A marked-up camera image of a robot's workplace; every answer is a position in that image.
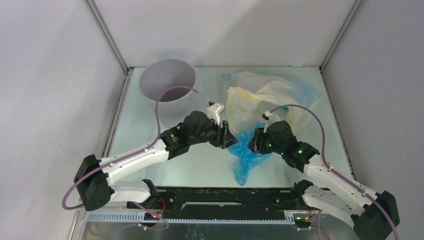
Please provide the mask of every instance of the perforated metal rail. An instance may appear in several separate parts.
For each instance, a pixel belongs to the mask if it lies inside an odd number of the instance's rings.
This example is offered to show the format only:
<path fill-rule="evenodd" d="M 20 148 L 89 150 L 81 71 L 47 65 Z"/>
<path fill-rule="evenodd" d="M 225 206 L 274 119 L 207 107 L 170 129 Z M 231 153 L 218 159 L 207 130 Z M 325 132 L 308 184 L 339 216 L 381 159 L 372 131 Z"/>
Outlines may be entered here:
<path fill-rule="evenodd" d="M 292 213 L 286 213 L 285 219 L 279 220 L 228 220 L 228 219 L 173 219 L 166 218 L 169 223 L 176 224 L 291 224 L 295 223 Z M 88 222 L 117 223 L 155 223 L 157 220 L 145 220 L 143 211 L 95 211 L 90 212 Z"/>

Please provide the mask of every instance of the robotic arm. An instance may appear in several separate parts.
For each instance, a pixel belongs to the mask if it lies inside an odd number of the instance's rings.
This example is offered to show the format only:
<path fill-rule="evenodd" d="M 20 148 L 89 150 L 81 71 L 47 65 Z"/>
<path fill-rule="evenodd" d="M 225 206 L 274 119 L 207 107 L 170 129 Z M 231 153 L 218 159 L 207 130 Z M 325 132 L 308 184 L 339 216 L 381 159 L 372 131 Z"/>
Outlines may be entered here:
<path fill-rule="evenodd" d="M 121 179 L 149 165 L 171 160 L 189 151 L 191 145 L 209 142 L 213 146 L 226 149 L 238 140 L 230 133 L 228 122 L 220 122 L 221 103 L 211 104 L 206 114 L 193 111 L 182 123 L 162 132 L 159 139 L 120 155 L 97 159 L 90 155 L 84 158 L 74 178 L 80 178 L 95 168 L 108 167 L 94 173 L 76 188 L 87 211 L 97 210 L 112 202 L 156 202 L 158 195 L 152 181 L 127 182 Z"/>
<path fill-rule="evenodd" d="M 396 199 L 392 194 L 387 191 L 379 194 L 349 179 L 329 162 L 325 163 L 320 152 L 306 142 L 297 141 L 290 125 L 281 121 L 275 113 L 268 111 L 262 117 L 268 122 L 265 127 L 256 128 L 248 148 L 254 153 L 281 155 L 290 167 L 321 181 L 332 191 L 322 190 L 312 182 L 302 180 L 291 190 L 298 201 L 344 221 L 363 240 L 386 239 L 392 228 L 379 208 L 365 196 L 368 194 L 388 213 L 394 225 L 399 225 Z"/>

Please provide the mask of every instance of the plastic bag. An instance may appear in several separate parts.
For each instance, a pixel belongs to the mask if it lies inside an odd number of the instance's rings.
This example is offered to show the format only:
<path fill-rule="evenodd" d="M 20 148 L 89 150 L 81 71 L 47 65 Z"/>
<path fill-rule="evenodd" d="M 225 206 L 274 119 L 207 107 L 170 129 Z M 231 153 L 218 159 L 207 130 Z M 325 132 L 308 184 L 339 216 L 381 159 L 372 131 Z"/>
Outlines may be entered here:
<path fill-rule="evenodd" d="M 252 169 L 271 156 L 255 154 L 248 148 L 255 128 L 265 126 L 262 114 L 285 104 L 302 105 L 313 110 L 321 93 L 296 77 L 265 76 L 246 71 L 224 73 L 221 78 L 226 81 L 222 86 L 228 89 L 226 116 L 231 131 L 238 139 L 238 144 L 229 147 L 228 151 L 240 159 L 234 166 L 234 175 L 237 183 L 243 186 Z M 294 131 L 303 128 L 311 119 L 310 114 L 297 107 L 285 107 L 275 113 Z"/>
<path fill-rule="evenodd" d="M 240 162 L 234 166 L 235 180 L 240 186 L 246 184 L 249 174 L 254 167 L 271 157 L 271 154 L 253 153 L 248 148 L 248 144 L 255 134 L 255 128 L 263 128 L 264 126 L 264 123 L 257 122 L 255 125 L 237 133 L 235 137 L 238 139 L 238 143 L 228 148 L 228 151 L 237 156 L 240 160 Z"/>
<path fill-rule="evenodd" d="M 266 76 L 250 71 L 224 73 L 231 82 L 227 90 L 226 116 L 231 129 L 239 133 L 256 124 L 265 123 L 262 114 L 284 104 L 297 104 L 314 109 L 321 97 L 311 84 L 291 76 Z M 275 112 L 296 131 L 303 128 L 311 116 L 297 107 Z"/>

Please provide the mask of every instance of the white tabletop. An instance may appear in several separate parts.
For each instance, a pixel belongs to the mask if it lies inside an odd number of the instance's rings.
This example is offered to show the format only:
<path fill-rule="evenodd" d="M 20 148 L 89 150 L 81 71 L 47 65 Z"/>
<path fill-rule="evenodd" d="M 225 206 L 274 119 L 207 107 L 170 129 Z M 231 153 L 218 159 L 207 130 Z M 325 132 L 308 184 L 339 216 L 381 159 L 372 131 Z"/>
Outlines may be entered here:
<path fill-rule="evenodd" d="M 122 112 L 111 147 L 111 155 L 117 155 L 144 145 L 157 134 L 154 110 L 138 90 L 138 80 L 144 68 L 135 68 L 124 99 Z M 223 73 L 250 71 L 271 76 L 292 76 L 302 79 L 321 91 L 314 112 L 322 121 L 326 135 L 326 158 L 341 172 L 351 176 L 348 159 L 332 112 L 323 79 L 318 67 L 196 67 L 197 89 L 214 102 L 227 101 L 219 84 Z M 198 107 L 206 111 L 208 105 L 200 98 Z M 298 141 L 307 142 L 321 151 L 322 135 L 318 123 L 309 124 L 294 132 Z M 173 187 L 228 187 L 228 188 L 288 188 L 302 179 L 307 179 L 320 187 L 321 183 L 308 178 L 297 169 L 289 167 L 278 154 L 255 167 L 244 186 L 237 184 L 233 172 L 239 160 L 227 150 L 210 144 L 190 147 L 188 153 L 141 169 L 124 180 L 140 181 L 150 179 L 156 186 Z"/>

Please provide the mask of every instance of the white wall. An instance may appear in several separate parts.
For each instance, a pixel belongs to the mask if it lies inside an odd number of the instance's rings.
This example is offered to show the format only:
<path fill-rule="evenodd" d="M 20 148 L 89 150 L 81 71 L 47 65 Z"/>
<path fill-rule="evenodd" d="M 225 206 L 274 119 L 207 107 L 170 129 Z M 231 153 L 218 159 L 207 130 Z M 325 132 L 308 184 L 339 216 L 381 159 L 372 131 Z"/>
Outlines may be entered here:
<path fill-rule="evenodd" d="M 354 0 L 96 0 L 130 67 L 319 66 Z"/>
<path fill-rule="evenodd" d="M 325 76 L 359 179 L 397 200 L 423 239 L 424 1 L 365 1 Z"/>
<path fill-rule="evenodd" d="M 0 238 L 65 239 L 62 196 L 100 153 L 123 73 L 83 1 L 0 6 Z"/>

